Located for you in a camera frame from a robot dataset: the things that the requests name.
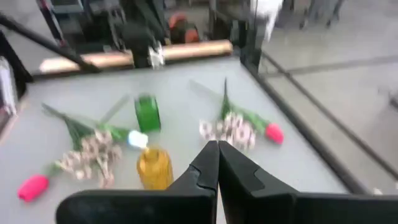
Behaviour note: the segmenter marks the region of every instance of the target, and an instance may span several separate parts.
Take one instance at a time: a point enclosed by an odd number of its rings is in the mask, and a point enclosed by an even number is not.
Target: black pole
[[[4,14],[0,12],[0,25],[3,25],[7,27],[10,30],[13,30],[14,32],[17,32],[20,35],[23,35],[24,37],[30,39],[31,41],[45,47],[46,49],[49,49],[62,57],[65,57],[72,62],[75,62],[76,64],[79,65],[79,67],[82,70],[87,70],[90,72],[100,72],[101,70],[90,63],[85,62],[79,55],[73,54],[71,52],[68,52],[66,50],[61,49],[57,45],[51,43],[50,41],[46,40],[44,37],[40,36],[39,34],[26,29],[24,26],[20,25],[16,21],[13,21],[10,18],[7,18]]]

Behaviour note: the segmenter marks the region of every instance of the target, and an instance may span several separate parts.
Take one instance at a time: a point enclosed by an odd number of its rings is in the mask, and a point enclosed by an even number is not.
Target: red flower bud
[[[276,124],[268,124],[266,127],[266,137],[273,140],[277,144],[282,144],[284,141],[284,134]]]
[[[30,202],[39,196],[49,186],[49,180],[44,175],[35,175],[25,181],[18,190],[18,197]]]

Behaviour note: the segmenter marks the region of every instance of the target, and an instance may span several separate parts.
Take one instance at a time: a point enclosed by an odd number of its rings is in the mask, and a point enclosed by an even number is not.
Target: white flower cluster
[[[229,112],[224,121],[217,121],[213,126],[210,122],[200,121],[199,133],[207,141],[227,141],[238,149],[252,149],[256,143],[256,133],[243,116]]]
[[[92,165],[98,164],[100,187],[110,187],[114,182],[114,175],[110,166],[121,158],[122,150],[113,144],[109,131],[95,131],[95,134],[81,140],[81,151],[70,151],[63,155],[63,159],[55,161],[55,165],[73,174],[78,180],[90,179]]]

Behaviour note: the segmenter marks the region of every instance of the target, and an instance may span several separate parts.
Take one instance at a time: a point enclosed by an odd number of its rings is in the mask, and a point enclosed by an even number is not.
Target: gray floor
[[[0,9],[51,37],[34,1],[3,0]],[[301,17],[301,9],[283,29],[274,31],[271,41],[264,44],[264,50],[398,170],[398,152],[395,150],[398,112],[388,104],[389,94],[398,91],[398,1],[347,0],[341,10],[340,22],[331,29],[326,29],[325,23],[320,22],[299,30],[295,19]],[[9,40],[29,70],[36,70],[43,58],[53,56],[18,35],[9,34]],[[325,66],[335,63],[343,63],[344,68]],[[395,178],[383,172],[306,97],[276,73],[275,68],[263,61],[261,71],[267,71],[266,81],[307,121],[335,156],[356,170],[360,182],[368,190],[398,193]],[[362,169],[364,164],[374,167],[373,171]]]

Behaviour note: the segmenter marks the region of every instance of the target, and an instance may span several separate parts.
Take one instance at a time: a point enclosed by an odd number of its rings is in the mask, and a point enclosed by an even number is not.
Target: table surface
[[[17,189],[24,180],[40,173],[44,165],[72,148],[65,124],[44,114],[42,103],[66,113],[100,119],[128,94],[131,100],[109,123],[137,129],[132,99],[142,93],[155,95],[162,130],[149,134],[149,141],[168,150],[174,177],[178,178],[206,144],[198,132],[199,120],[214,121],[221,108],[221,98],[193,85],[192,81],[222,94],[225,77],[231,101],[277,123],[285,133],[281,146],[257,137],[255,148],[246,154],[249,158],[299,191],[346,192],[238,58],[228,57],[171,65],[161,70],[113,72],[31,84],[25,108],[0,145],[2,223],[55,223],[55,210],[65,197],[98,187],[96,179],[80,182],[62,174],[51,181],[38,200],[24,203],[17,198]],[[114,167],[115,189],[142,189],[136,170],[139,153],[124,147],[123,158]],[[220,198],[218,204],[218,223],[225,223]]]

